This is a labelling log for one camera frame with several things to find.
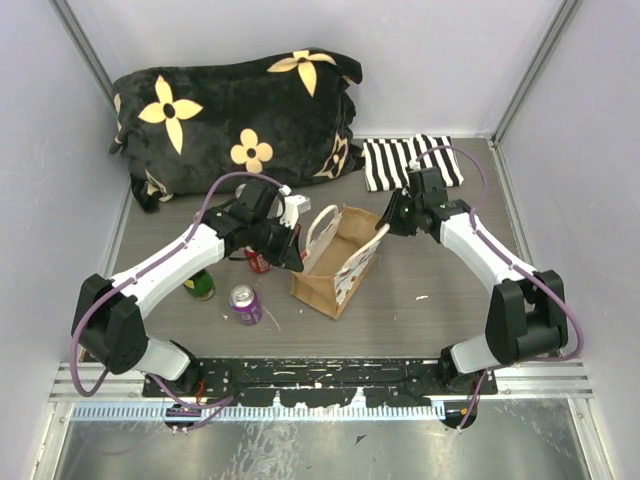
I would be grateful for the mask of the brown canvas tote bag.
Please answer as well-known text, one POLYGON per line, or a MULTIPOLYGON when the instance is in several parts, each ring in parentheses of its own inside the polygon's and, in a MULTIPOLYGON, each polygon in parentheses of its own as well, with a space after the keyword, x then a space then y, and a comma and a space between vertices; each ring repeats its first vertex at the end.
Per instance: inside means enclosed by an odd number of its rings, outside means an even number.
POLYGON ((390 226, 369 211, 329 205, 311 223, 303 271, 292 275, 291 295, 336 320, 379 258, 390 226))

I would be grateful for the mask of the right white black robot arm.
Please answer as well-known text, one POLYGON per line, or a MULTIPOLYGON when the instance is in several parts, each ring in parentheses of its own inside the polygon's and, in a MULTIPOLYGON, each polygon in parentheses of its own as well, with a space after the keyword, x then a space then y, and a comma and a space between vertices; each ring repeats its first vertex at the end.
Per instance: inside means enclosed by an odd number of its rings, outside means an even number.
POLYGON ((471 207, 448 197, 437 168, 411 170, 394 190, 379 221, 397 236, 430 235, 461 259, 490 295, 484 330, 442 349, 437 375, 459 394, 474 374, 554 354, 569 340, 564 284, 552 270, 538 271, 487 232, 471 207))

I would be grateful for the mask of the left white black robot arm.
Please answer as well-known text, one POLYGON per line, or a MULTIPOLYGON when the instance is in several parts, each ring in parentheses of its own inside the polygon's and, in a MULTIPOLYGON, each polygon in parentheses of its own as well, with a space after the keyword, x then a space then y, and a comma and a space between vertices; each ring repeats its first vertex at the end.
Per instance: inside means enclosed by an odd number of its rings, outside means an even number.
POLYGON ((149 337, 146 318, 185 281, 245 247, 276 267, 302 271, 299 218, 310 208, 308 197, 261 174, 250 175, 237 198, 205 201, 186 232, 160 251, 111 278, 84 280, 71 352, 84 349, 105 373, 136 370, 178 396, 191 395, 203 378, 196 358, 174 341, 149 337))

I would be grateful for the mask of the red cola can middle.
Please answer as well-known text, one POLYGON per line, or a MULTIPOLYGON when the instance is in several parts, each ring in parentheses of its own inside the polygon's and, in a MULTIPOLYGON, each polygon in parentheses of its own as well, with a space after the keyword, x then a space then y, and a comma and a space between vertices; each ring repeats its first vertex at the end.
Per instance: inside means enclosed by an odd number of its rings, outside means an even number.
POLYGON ((271 265, 265 260, 262 254, 256 253, 249 247, 244 248, 244 254, 254 273, 265 274, 270 270, 271 265))

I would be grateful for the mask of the black white striped cloth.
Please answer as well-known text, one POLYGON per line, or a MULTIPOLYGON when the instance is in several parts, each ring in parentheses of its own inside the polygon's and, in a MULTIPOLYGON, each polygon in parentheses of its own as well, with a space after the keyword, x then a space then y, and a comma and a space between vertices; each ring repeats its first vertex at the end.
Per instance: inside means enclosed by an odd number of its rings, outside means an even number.
MULTIPOLYGON (((451 146, 448 136, 416 134, 409 138, 370 138, 363 142, 365 185, 368 192, 390 191, 408 184, 410 163, 425 151, 451 146)), ((447 187, 458 187, 464 177, 456 154, 448 149, 434 150, 419 159, 421 169, 437 167, 447 187)))

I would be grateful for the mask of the purple soda can front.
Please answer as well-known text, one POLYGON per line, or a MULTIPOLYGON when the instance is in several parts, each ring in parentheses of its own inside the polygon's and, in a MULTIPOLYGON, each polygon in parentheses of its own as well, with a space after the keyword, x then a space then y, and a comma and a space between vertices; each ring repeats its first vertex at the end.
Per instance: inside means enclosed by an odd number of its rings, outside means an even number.
POLYGON ((248 285, 234 287, 229 296, 232 310, 239 321, 248 326, 256 325, 263 317, 263 308, 256 291, 248 285))

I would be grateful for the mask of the purple Fanta can rear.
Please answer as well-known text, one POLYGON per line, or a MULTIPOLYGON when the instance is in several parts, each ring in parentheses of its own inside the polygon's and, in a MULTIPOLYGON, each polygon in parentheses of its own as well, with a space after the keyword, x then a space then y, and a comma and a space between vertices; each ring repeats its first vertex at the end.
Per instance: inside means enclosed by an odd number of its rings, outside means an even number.
POLYGON ((235 197, 239 198, 242 195, 245 188, 246 188, 245 183, 240 184, 235 190, 235 197))

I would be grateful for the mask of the green glass bottle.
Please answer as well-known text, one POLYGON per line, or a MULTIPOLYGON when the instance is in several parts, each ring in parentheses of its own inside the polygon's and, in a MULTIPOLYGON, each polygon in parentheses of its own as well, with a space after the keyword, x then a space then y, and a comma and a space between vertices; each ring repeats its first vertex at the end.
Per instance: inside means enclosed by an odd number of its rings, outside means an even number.
POLYGON ((215 293, 215 283, 206 269, 201 269, 183 282, 185 290, 196 300, 206 301, 215 293))

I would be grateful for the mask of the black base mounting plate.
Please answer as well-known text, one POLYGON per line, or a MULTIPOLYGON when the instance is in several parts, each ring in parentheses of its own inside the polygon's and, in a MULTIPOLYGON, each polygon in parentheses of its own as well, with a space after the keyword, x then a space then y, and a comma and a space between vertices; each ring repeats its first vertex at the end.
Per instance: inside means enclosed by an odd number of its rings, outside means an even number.
POLYGON ((440 377, 437 362, 421 358, 234 358, 197 360, 200 377, 192 390, 175 385, 179 397, 199 391, 210 401, 232 398, 234 405, 268 407, 279 401, 287 408, 344 407, 357 394, 365 406, 429 406, 437 396, 473 394, 478 375, 449 383, 440 377))

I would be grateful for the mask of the black floral plush blanket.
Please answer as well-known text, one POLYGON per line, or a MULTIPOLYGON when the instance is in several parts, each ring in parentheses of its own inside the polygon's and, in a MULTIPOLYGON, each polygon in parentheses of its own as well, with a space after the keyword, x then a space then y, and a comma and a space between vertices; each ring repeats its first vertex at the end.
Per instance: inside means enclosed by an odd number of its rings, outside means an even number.
POLYGON ((358 171, 357 60, 307 48, 236 64, 151 67, 112 87, 117 134, 110 153, 127 160, 132 194, 146 213, 178 195, 206 193, 231 172, 290 187, 358 171))

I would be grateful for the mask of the right aluminium frame post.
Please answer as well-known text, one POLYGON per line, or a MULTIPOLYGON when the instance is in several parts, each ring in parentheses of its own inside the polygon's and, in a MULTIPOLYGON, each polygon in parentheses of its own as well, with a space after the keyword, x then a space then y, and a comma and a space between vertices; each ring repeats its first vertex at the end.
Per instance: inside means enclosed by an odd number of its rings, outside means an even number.
POLYGON ((581 0, 563 0, 560 2, 494 133, 490 137, 491 144, 495 148, 501 144, 506 136, 531 89, 542 74, 564 32, 582 4, 581 0))

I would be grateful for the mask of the aluminium frame post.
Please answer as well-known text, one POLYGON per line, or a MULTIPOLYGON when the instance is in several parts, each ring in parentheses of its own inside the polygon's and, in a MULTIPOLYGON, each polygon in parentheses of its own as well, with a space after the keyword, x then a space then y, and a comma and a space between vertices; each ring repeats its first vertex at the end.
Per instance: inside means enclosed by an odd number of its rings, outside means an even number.
POLYGON ((111 97, 112 82, 71 5, 67 0, 49 0, 49 4, 66 31, 67 36, 78 51, 80 58, 88 68, 99 90, 109 105, 113 107, 113 98, 111 97))
POLYGON ((531 89, 542 74, 564 32, 582 4, 581 0, 563 0, 560 2, 494 133, 490 137, 491 144, 495 148, 501 144, 506 136, 531 89))

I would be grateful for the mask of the left aluminium frame post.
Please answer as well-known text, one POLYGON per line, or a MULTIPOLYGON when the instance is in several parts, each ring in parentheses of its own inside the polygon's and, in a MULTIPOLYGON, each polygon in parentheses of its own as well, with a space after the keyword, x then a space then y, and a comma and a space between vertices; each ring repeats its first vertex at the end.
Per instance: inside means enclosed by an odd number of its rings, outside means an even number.
POLYGON ((71 5, 67 0, 49 0, 49 4, 66 31, 67 36, 78 51, 80 58, 88 68, 99 90, 109 105, 113 107, 113 98, 111 97, 112 82, 71 5))

